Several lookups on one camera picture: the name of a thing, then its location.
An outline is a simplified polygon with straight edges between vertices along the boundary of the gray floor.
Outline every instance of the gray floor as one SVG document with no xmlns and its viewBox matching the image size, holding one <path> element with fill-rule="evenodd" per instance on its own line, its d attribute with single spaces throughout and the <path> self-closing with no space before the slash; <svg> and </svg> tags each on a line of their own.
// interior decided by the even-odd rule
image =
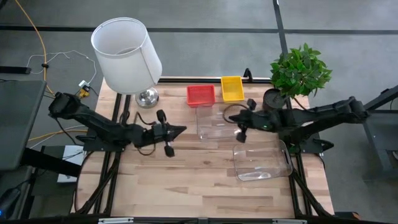
<svg viewBox="0 0 398 224">
<path fill-rule="evenodd" d="M 135 17 L 147 27 L 262 28 L 276 29 L 272 0 L 21 0 L 37 25 L 97 26 L 114 17 Z M 398 1 L 387 0 L 281 0 L 280 11 L 285 29 L 398 29 Z M 29 25 L 9 1 L 0 12 L 0 24 Z M 95 59 L 90 33 L 42 32 L 48 52 L 77 50 Z M 254 76 L 269 77 L 269 64 L 280 54 L 278 34 L 204 34 L 151 33 L 163 63 L 164 75 L 221 76 L 241 75 L 249 67 Z M 355 96 L 364 103 L 386 88 L 398 84 L 395 67 L 398 35 L 286 35 L 288 47 L 304 42 L 322 52 L 321 58 L 333 69 L 331 82 L 310 97 L 311 106 L 320 106 Z M 34 32 L 0 31 L 0 65 L 24 66 L 32 54 L 42 49 Z M 82 79 L 89 79 L 93 66 L 84 57 L 62 55 L 50 62 L 48 83 L 53 90 L 74 93 Z M 40 70 L 35 58 L 31 67 Z M 93 82 L 100 89 L 101 71 Z M 0 78 L 15 79 L 14 75 Z M 41 79 L 42 75 L 18 76 L 20 80 Z M 95 95 L 83 100 L 94 108 Z M 47 116 L 49 99 L 40 107 L 32 136 L 58 130 Z M 64 126 L 76 125 L 65 121 Z M 364 219 L 398 223 L 398 181 L 363 182 L 362 175 L 377 161 L 360 125 L 341 125 L 321 133 L 335 143 L 325 153 L 326 174 L 336 211 L 355 211 Z M 57 136 L 46 145 L 70 144 Z M 38 215 L 46 206 L 64 207 L 67 196 L 54 196 L 37 202 Z"/>
</svg>

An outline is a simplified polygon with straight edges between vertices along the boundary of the white lampshade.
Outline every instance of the white lampshade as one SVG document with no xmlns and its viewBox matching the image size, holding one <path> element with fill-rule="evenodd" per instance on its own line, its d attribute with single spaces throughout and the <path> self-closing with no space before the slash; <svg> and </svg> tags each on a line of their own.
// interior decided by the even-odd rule
<svg viewBox="0 0 398 224">
<path fill-rule="evenodd" d="M 106 83 L 118 93 L 141 93 L 156 85 L 162 75 L 162 63 L 148 31 L 137 19 L 102 23 L 94 30 L 91 44 Z"/>
</svg>

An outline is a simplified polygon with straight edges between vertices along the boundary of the yellow basket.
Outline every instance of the yellow basket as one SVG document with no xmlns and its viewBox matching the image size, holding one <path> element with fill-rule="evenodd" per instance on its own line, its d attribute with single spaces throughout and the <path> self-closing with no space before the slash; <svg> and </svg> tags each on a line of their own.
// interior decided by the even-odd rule
<svg viewBox="0 0 398 224">
<path fill-rule="evenodd" d="M 221 77 L 221 89 L 225 102 L 244 100 L 242 78 L 239 76 Z"/>
</svg>

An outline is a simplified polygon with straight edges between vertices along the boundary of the black plant pot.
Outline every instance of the black plant pot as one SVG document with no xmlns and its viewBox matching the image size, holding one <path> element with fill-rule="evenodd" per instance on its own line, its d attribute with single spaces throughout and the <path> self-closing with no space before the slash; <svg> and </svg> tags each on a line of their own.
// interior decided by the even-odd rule
<svg viewBox="0 0 398 224">
<path fill-rule="evenodd" d="M 280 109 L 285 105 L 287 96 L 281 96 L 280 90 L 272 88 L 267 90 L 262 97 L 263 110 Z"/>
</svg>

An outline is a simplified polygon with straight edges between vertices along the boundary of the green plant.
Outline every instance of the green plant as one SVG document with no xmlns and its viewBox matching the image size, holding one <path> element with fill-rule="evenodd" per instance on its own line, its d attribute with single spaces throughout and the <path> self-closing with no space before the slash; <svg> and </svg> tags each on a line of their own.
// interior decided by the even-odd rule
<svg viewBox="0 0 398 224">
<path fill-rule="evenodd" d="M 294 98 L 297 95 L 308 96 L 319 88 L 324 88 L 330 81 L 332 70 L 327 69 L 324 62 L 317 58 L 321 52 L 304 44 L 298 49 L 290 49 L 291 53 L 281 54 L 272 66 L 272 84 L 280 89 L 282 96 Z"/>
</svg>

